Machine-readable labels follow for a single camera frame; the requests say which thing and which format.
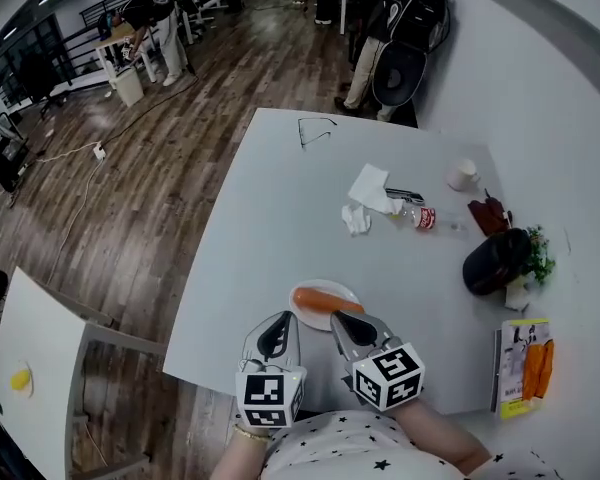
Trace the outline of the white plate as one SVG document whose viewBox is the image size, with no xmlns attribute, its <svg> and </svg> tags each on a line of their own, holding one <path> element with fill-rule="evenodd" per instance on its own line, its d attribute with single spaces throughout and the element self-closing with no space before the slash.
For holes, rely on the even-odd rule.
<svg viewBox="0 0 600 480">
<path fill-rule="evenodd" d="M 350 289 L 348 289 L 344 285 L 341 285 L 340 283 L 322 279 L 307 280 L 299 283 L 296 287 L 294 287 L 291 290 L 289 296 L 290 308 L 302 323 L 315 330 L 330 332 L 330 316 L 332 313 L 317 313 L 298 307 L 294 303 L 292 297 L 294 291 L 297 288 L 301 287 L 317 289 L 362 305 L 358 300 L 357 296 Z"/>
</svg>

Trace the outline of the white star-print shirt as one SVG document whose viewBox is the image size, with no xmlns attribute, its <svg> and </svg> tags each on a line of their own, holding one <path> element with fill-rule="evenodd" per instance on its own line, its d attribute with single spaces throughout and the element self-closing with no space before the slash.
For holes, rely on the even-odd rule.
<svg viewBox="0 0 600 480">
<path fill-rule="evenodd" d="M 465 475 L 424 452 L 386 416 L 325 413 L 271 438 L 260 480 L 564 480 L 533 451 L 495 453 Z"/>
</svg>

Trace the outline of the grey table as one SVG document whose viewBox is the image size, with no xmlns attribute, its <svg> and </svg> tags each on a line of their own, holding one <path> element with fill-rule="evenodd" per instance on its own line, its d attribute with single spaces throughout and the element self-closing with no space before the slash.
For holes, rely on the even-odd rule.
<svg viewBox="0 0 600 480">
<path fill-rule="evenodd" d="M 300 117 L 338 126 L 303 150 Z M 231 163 L 197 248 L 168 344 L 167 374 L 226 394 L 248 333 L 289 306 L 291 290 L 322 279 L 350 289 L 423 360 L 424 395 L 445 414 L 491 403 L 493 338 L 505 312 L 477 298 L 462 278 L 483 241 L 469 195 L 446 183 L 450 167 L 472 160 L 494 196 L 501 183 L 489 148 L 374 120 L 258 109 Z M 380 213 L 351 236 L 341 218 L 362 168 L 463 217 L 464 233 L 419 232 Z"/>
</svg>

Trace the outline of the clear bottle red label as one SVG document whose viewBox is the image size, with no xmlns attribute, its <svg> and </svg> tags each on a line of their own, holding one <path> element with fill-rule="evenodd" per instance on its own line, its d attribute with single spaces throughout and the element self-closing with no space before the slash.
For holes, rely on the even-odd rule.
<svg viewBox="0 0 600 480">
<path fill-rule="evenodd" d="M 404 203 L 393 219 L 408 224 L 419 232 L 464 233 L 467 231 L 462 216 L 428 206 Z"/>
</svg>

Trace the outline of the black silver pocket tool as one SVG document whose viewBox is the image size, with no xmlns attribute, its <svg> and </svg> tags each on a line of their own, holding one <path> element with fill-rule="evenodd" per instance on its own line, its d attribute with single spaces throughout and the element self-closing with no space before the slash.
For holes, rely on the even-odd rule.
<svg viewBox="0 0 600 480">
<path fill-rule="evenodd" d="M 386 187 L 385 193 L 391 199 L 402 199 L 402 200 L 406 201 L 407 203 L 416 205 L 416 206 L 424 206 L 425 205 L 425 199 L 422 197 L 421 194 L 416 193 L 416 192 L 411 192 L 408 190 L 398 190 L 398 189 L 392 189 L 392 188 Z"/>
</svg>

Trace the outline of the white cup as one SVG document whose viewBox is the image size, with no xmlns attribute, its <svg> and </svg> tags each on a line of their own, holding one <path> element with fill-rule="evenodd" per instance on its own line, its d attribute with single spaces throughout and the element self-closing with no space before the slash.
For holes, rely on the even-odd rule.
<svg viewBox="0 0 600 480">
<path fill-rule="evenodd" d="M 476 164 L 467 158 L 456 161 L 449 169 L 446 177 L 447 185 L 457 192 L 473 189 L 480 181 Z"/>
</svg>

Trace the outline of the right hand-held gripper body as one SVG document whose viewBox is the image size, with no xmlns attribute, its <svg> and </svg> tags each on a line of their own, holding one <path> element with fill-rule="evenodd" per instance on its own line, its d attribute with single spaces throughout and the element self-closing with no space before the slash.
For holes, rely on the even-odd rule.
<svg viewBox="0 0 600 480">
<path fill-rule="evenodd" d="M 420 395 L 425 371 L 412 344 L 404 343 L 353 362 L 343 381 L 362 404 L 386 412 Z"/>
</svg>

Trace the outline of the white waste bin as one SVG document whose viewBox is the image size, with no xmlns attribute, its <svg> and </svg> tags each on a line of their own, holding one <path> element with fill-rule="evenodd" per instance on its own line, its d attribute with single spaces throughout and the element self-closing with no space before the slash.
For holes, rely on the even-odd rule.
<svg viewBox="0 0 600 480">
<path fill-rule="evenodd" d="M 135 68 L 131 67 L 110 80 L 120 99 L 128 107 L 134 106 L 144 97 L 144 90 Z"/>
</svg>

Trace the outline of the orange carrot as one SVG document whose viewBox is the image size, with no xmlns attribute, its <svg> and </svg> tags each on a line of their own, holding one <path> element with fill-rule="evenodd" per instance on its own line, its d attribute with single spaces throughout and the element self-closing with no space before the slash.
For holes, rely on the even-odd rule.
<svg viewBox="0 0 600 480">
<path fill-rule="evenodd" d="M 317 313 L 333 313 L 336 311 L 364 313 L 364 308 L 359 303 L 313 288 L 297 288 L 292 299 L 298 307 Z"/>
</svg>

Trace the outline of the person's left forearm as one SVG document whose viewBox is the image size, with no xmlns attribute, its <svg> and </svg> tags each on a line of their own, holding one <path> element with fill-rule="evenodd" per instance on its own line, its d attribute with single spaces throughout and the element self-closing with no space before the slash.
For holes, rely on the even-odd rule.
<svg viewBox="0 0 600 480">
<path fill-rule="evenodd" d="M 236 425 L 210 480 L 258 480 L 270 441 L 268 429 Z"/>
</svg>

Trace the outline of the crumpled white tissue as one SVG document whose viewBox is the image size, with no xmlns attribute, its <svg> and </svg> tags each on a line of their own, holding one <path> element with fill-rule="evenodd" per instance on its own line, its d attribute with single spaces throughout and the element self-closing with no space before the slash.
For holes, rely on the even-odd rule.
<svg viewBox="0 0 600 480">
<path fill-rule="evenodd" d="M 351 236 L 366 234 L 371 227 L 371 217 L 364 206 L 345 205 L 341 209 L 341 218 Z"/>
</svg>

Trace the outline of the potted plant white flowers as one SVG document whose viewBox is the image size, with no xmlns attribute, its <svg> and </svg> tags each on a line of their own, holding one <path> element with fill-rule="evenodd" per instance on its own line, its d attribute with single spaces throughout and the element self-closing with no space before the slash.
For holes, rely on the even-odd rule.
<svg viewBox="0 0 600 480">
<path fill-rule="evenodd" d="M 532 296 L 544 287 L 556 266 L 543 228 L 540 225 L 527 227 L 526 233 L 531 243 L 530 255 L 523 265 L 522 273 L 505 290 L 505 307 L 520 313 L 529 306 Z"/>
</svg>

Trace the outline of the yellow object on plate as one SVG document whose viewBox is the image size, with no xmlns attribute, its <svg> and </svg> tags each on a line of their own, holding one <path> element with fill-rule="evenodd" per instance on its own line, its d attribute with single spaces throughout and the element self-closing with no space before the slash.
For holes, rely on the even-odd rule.
<svg viewBox="0 0 600 480">
<path fill-rule="evenodd" d="M 14 390 L 13 390 L 13 391 L 14 391 L 15 393 L 17 393 L 17 394 L 19 394 L 19 395 L 21 395 L 21 396 L 25 397 L 25 398 L 30 398 L 30 397 L 33 395 L 33 391 L 34 391 L 34 379 L 33 379 L 33 371 L 32 371 L 31 367 L 29 366 L 29 364 L 28 364 L 26 361 L 24 361 L 24 360 L 20 360 L 20 361 L 18 362 L 18 365 L 17 365 L 16 371 L 15 371 L 13 374 L 15 374 L 17 371 L 19 371 L 19 370 L 21 370 L 21 369 L 29 369 L 29 370 L 30 370 L 30 372 L 31 372 L 31 385 L 30 385 L 30 389 L 29 389 L 29 390 L 27 390 L 27 391 L 23 391 L 23 392 L 18 392 L 18 391 L 14 391 Z"/>
</svg>

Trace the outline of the orange rubber glove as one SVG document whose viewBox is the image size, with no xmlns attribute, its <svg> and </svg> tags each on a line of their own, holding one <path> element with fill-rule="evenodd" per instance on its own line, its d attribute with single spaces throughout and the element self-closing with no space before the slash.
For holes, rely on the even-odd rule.
<svg viewBox="0 0 600 480">
<path fill-rule="evenodd" d="M 548 390 L 551 375 L 553 372 L 553 358 L 555 351 L 555 342 L 549 340 L 544 346 L 544 362 L 539 374 L 538 385 L 535 396 L 543 399 Z"/>
<path fill-rule="evenodd" d="M 530 345 L 527 349 L 523 372 L 522 399 L 527 401 L 535 396 L 540 372 L 544 361 L 544 346 Z"/>
</svg>

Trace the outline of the person's right forearm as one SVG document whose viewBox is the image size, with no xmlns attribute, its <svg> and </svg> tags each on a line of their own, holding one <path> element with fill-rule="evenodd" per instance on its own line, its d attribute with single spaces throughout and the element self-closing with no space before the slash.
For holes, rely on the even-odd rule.
<svg viewBox="0 0 600 480">
<path fill-rule="evenodd" d="M 468 480 L 492 459 L 473 434 L 421 400 L 399 406 L 391 416 L 417 448 L 414 462 L 422 479 Z"/>
</svg>

